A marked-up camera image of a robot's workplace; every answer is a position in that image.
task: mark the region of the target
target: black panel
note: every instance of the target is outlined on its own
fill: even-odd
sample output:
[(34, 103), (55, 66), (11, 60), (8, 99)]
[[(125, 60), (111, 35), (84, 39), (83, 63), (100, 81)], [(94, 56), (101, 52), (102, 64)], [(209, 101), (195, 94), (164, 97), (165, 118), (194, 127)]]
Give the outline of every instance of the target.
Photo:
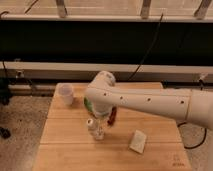
[[(0, 21), (0, 57), (137, 64), (158, 23)], [(213, 66), (213, 24), (162, 23), (146, 64)]]

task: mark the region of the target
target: small bottle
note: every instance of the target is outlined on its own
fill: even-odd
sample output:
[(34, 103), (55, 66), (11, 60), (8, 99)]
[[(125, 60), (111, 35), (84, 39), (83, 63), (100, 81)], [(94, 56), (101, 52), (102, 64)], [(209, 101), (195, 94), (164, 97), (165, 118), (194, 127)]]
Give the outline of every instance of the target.
[(93, 136), (95, 140), (103, 140), (104, 139), (104, 131), (95, 119), (87, 120), (87, 128), (89, 133)]

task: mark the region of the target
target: clear plastic cup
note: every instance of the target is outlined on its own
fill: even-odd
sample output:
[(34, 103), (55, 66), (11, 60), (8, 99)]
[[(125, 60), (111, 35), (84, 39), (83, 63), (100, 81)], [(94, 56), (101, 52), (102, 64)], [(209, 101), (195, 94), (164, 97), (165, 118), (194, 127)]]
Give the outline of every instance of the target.
[(74, 99), (74, 89), (72, 84), (70, 83), (60, 84), (58, 88), (58, 95), (61, 97), (61, 99), (66, 105), (68, 106), (72, 105)]

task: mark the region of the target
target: green object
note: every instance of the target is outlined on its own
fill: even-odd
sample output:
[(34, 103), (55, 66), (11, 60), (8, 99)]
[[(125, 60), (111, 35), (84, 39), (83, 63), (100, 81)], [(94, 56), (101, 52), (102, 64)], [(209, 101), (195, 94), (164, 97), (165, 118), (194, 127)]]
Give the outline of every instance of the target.
[(84, 106), (92, 113), (92, 103), (86, 97), (84, 97)]

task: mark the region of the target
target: wood grain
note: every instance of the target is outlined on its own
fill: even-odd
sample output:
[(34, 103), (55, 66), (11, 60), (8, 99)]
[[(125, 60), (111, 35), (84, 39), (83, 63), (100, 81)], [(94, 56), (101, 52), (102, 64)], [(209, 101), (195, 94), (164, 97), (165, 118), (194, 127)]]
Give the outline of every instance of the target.
[[(113, 127), (104, 125), (106, 133), (102, 143), (128, 144), (135, 130), (148, 135), (147, 142), (181, 142), (173, 121), (151, 119), (122, 119)], [(86, 119), (48, 119), (41, 143), (99, 143), (87, 131)]]
[[(103, 124), (105, 139), (87, 131), (91, 117), (83, 105), (88, 84), (74, 83), (75, 99), (66, 106), (57, 93), (49, 109), (34, 171), (191, 171), (174, 120), (118, 108), (113, 127)], [(118, 83), (120, 88), (161, 89), (160, 83)], [(147, 135), (144, 153), (128, 148), (135, 130)]]
[(148, 143), (144, 153), (127, 144), (40, 145), (34, 171), (191, 171), (181, 143)]

